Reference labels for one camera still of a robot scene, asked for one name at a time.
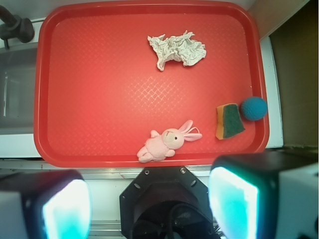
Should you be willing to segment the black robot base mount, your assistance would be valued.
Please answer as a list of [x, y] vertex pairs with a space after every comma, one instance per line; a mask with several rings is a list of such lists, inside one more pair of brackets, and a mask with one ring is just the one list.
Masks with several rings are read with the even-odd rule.
[[128, 239], [217, 239], [208, 188], [185, 167], [145, 168], [119, 196]]

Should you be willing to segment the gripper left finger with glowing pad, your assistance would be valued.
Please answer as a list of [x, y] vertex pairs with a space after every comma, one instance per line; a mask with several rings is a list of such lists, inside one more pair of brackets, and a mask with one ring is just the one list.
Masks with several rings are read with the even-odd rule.
[[76, 170], [0, 177], [2, 239], [86, 239], [91, 218], [90, 189]]

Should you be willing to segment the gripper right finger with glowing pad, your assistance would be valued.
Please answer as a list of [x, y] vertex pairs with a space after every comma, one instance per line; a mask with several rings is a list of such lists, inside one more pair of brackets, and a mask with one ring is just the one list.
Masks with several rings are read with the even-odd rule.
[[208, 180], [212, 214], [228, 239], [316, 239], [318, 175], [312, 152], [220, 156]]

